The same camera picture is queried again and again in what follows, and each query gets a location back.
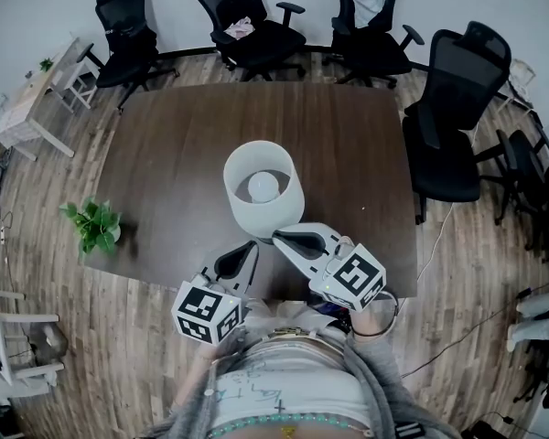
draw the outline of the dark wooden table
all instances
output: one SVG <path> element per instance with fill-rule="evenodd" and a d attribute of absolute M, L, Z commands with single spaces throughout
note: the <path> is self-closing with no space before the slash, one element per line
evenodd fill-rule
<path fill-rule="evenodd" d="M 416 295 L 414 200 L 390 91 L 294 82 L 213 84 L 141 93 L 128 102 L 106 157 L 97 199 L 123 213 L 114 256 L 87 264 L 179 286 L 206 254 L 248 235 L 223 185 L 239 145 L 269 140 L 293 157 L 305 192 L 303 221 L 361 242 L 399 297 Z M 260 243 L 248 294 L 303 299 L 307 279 Z"/>

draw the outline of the potted plant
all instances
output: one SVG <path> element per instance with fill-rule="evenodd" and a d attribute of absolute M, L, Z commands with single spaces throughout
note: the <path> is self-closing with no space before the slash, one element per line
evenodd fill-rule
<path fill-rule="evenodd" d="M 101 205 L 93 197 L 83 201 L 81 211 L 74 203 L 66 203 L 59 209 L 73 222 L 80 234 L 80 255 L 90 253 L 99 247 L 106 253 L 113 253 L 115 243 L 120 239 L 120 213 L 110 210 L 110 200 Z"/>
<path fill-rule="evenodd" d="M 50 69 L 53 66 L 53 60 L 44 59 L 44 60 L 41 60 L 41 62 L 38 65 L 42 71 L 48 71 L 48 69 Z"/>

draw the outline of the person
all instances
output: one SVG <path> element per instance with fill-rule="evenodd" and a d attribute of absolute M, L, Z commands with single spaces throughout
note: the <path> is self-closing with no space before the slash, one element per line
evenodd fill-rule
<path fill-rule="evenodd" d="M 517 304 L 516 310 L 527 320 L 509 326 L 506 342 L 508 351 L 513 352 L 516 344 L 524 340 L 549 340 L 549 317 L 534 320 L 549 312 L 549 293 L 526 299 Z"/>
<path fill-rule="evenodd" d="M 219 348 L 198 348 L 173 412 L 140 437 L 459 439 L 403 386 L 372 311 L 346 335 L 305 303 L 248 309 Z"/>

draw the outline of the white lamp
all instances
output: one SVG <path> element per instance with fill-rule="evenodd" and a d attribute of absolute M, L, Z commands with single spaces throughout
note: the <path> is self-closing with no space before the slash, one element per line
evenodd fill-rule
<path fill-rule="evenodd" d="M 288 177 L 284 190 L 271 171 Z M 239 191 L 246 180 L 248 201 L 240 198 Z M 234 218 L 257 238 L 270 240 L 275 230 L 297 224 L 303 216 L 303 189 L 293 159 L 280 145 L 256 141 L 239 146 L 226 161 L 223 181 Z"/>

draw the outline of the gray cardigan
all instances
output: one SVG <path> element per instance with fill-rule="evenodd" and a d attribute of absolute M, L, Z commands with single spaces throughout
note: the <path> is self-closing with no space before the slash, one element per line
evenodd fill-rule
<path fill-rule="evenodd" d="M 210 370 L 199 382 L 188 401 L 162 423 L 149 428 L 141 437 L 161 439 L 205 439 L 215 409 L 215 395 L 204 395 L 216 389 L 216 379 L 229 371 L 243 354 L 243 342 L 238 337 L 228 338 L 225 352 L 231 353 L 211 364 Z M 360 381 L 368 403 L 371 430 L 378 439 L 395 439 L 394 423 L 417 422 L 424 426 L 429 439 L 459 439 L 459 433 L 437 420 L 418 406 L 411 393 L 401 382 L 391 347 L 384 340 L 356 343 L 348 336 L 344 345 L 344 362 L 348 371 Z"/>

